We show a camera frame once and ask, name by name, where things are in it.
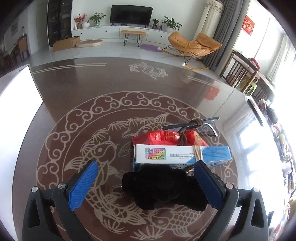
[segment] purple rug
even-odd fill
[[[141,49],[147,50],[147,51],[151,51],[151,52],[161,52],[161,50],[158,50],[158,46],[154,46],[154,45],[149,45],[149,44],[141,44],[139,46]]]

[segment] black plush toy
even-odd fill
[[[143,210],[168,202],[204,211],[208,201],[194,176],[168,165],[143,165],[141,171],[128,172],[122,178],[122,190],[134,197]]]

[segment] cardboard box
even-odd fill
[[[53,51],[60,51],[63,49],[70,49],[74,48],[77,43],[80,42],[80,37],[79,36],[74,36],[71,38],[67,39],[62,39],[59,41],[56,41],[52,46],[53,46]]]
[[[231,160],[228,146],[201,146],[199,150],[200,159],[209,168],[218,167]],[[192,146],[137,144],[134,149],[133,171],[138,171],[142,164],[167,164],[173,169],[191,169],[196,161],[198,160],[195,159]]]

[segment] red snack package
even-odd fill
[[[187,137],[186,146],[209,146],[196,131],[188,130],[184,134]]]
[[[186,146],[209,146],[200,135],[193,130],[184,132],[187,143]],[[133,145],[145,144],[145,145],[172,145],[177,146],[180,142],[180,134],[174,131],[150,131],[137,137],[132,137]]]
[[[150,131],[131,138],[133,145],[146,144],[146,145],[171,145],[176,146],[180,141],[180,134],[174,131]]]

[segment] blue gripper pad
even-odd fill
[[[216,208],[217,210],[221,210],[223,206],[222,192],[220,191],[210,174],[207,173],[207,170],[205,170],[205,168],[208,169],[208,167],[204,163],[203,164],[205,165],[205,167],[203,167],[201,162],[202,161],[197,161],[194,164],[194,176],[211,207]]]
[[[70,191],[68,203],[72,211],[82,205],[86,194],[88,193],[92,183],[96,179],[98,171],[98,164],[95,161],[92,162],[92,164],[79,178],[74,188]]]

